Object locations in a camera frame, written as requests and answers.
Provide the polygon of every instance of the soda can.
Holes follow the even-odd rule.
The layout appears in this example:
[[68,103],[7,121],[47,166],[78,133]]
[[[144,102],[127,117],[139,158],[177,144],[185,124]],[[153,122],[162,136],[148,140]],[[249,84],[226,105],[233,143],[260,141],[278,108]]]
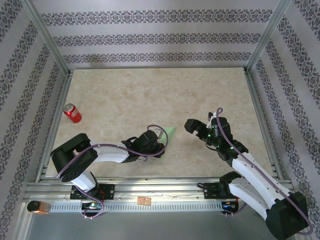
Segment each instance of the soda can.
[[74,124],[80,122],[82,119],[81,113],[76,106],[71,103],[64,105],[63,112]]

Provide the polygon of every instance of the green object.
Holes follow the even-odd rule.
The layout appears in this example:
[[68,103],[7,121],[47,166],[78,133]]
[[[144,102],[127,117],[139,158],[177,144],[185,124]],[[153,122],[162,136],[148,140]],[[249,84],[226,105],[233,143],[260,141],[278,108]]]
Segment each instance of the green object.
[[[168,141],[170,142],[172,136],[175,133],[176,127],[174,127],[174,126],[166,126],[166,127],[163,127],[163,129],[168,134],[168,138],[169,138]],[[162,137],[158,140],[158,143],[166,144],[166,135],[164,133],[163,133]]]

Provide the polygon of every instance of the vertical metal post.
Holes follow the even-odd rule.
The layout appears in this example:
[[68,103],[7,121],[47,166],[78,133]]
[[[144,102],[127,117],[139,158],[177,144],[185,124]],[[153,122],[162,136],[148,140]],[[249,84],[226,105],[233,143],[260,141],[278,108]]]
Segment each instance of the vertical metal post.
[[51,150],[52,150],[54,143],[55,143],[56,134],[57,134],[60,119],[62,116],[63,107],[64,107],[64,104],[67,99],[71,80],[72,80],[72,76],[67,76],[66,79],[64,80],[64,83],[62,86],[62,93],[60,94],[59,99],[58,99],[58,104],[57,104],[55,112],[54,112],[52,125],[49,130],[48,138],[47,138],[47,141],[44,146],[44,150],[42,153],[42,158],[40,161],[38,172],[36,174],[36,179],[35,179],[36,182],[40,182],[42,172],[44,169],[44,165],[48,164],[48,162],[49,162],[50,153],[51,153]]
[[272,33],[276,29],[278,23],[280,22],[281,17],[285,13],[287,7],[289,6],[291,0],[280,0],[278,5],[273,11],[273,14],[270,18],[270,21],[266,25],[255,49],[253,50],[251,57],[246,64],[245,68],[247,73],[250,73],[254,68],[256,62],[258,61],[262,51],[265,49],[267,43],[269,42]]
[[23,7],[25,8],[26,12],[28,13],[29,17],[31,18],[36,29],[40,33],[41,37],[43,38],[44,43],[47,45],[48,49],[50,50],[51,54],[53,55],[55,61],[58,63],[60,69],[63,72],[63,75],[67,76],[70,71],[68,68],[67,62],[65,61],[65,59],[64,59],[63,55],[61,54],[54,38],[52,37],[44,20],[42,19],[35,4],[33,3],[33,0],[21,0],[21,3],[23,5]]
[[258,123],[260,125],[262,137],[264,140],[264,144],[265,144],[266,151],[268,153],[270,162],[274,164],[275,171],[278,175],[279,180],[284,180],[285,178],[284,178],[284,175],[282,174],[282,170],[281,170],[278,158],[277,158],[277,154],[276,154],[274,145],[272,143],[271,136],[268,131],[267,123],[264,118],[262,108],[259,104],[258,95],[257,95],[257,92],[256,92],[254,86],[253,86],[253,80],[252,80],[251,76],[249,74],[247,74],[247,72],[245,72],[244,75],[245,75],[246,83],[248,85],[248,89],[249,89],[249,92],[251,95],[254,111],[255,111],[256,117],[258,119]]

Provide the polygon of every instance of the marble tabletop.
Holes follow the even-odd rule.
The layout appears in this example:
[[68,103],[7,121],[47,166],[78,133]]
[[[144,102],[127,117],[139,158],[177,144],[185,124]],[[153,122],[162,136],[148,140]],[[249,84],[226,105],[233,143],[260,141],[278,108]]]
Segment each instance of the marble tabletop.
[[[272,172],[242,68],[75,70],[66,103],[78,108],[82,120],[73,124],[63,115],[53,148],[79,133],[92,141],[119,143],[139,137],[151,124],[175,127],[160,159],[92,163],[88,170],[96,177],[220,177],[233,171],[184,129],[187,119],[206,123],[208,112],[218,107],[233,137]],[[56,174],[50,160],[46,176]]]

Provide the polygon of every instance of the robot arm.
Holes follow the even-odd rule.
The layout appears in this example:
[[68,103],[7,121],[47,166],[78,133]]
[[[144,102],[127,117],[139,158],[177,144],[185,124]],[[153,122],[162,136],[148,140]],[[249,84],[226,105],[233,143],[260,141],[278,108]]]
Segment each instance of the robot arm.
[[75,152],[80,153],[90,146],[96,146],[79,156],[74,163],[59,175],[62,182],[72,182],[84,192],[94,196],[99,191],[99,184],[93,174],[86,170],[91,163],[130,163],[141,157],[141,154],[156,154],[154,157],[160,158],[165,153],[163,150],[165,147],[164,144],[157,142],[157,140],[161,138],[162,133],[162,131],[147,130],[140,137],[131,137],[118,144],[102,145],[98,142],[91,141],[85,133],[80,133],[53,150],[51,152],[51,158],[59,173],[66,168],[66,165],[76,156]]
[[196,132],[195,135],[200,140],[209,146],[214,146],[219,157],[241,174],[234,171],[222,176],[219,183],[220,191],[244,200],[262,216],[268,229],[277,239],[287,239],[307,228],[308,222],[287,199],[294,202],[308,217],[306,198],[300,192],[290,192],[270,176],[252,157],[248,149],[241,142],[233,139],[226,118],[219,117],[226,138],[252,164],[248,163],[226,141],[218,126],[215,112],[209,112],[208,121],[208,124],[204,124],[196,119],[188,119],[184,128],[191,134]]

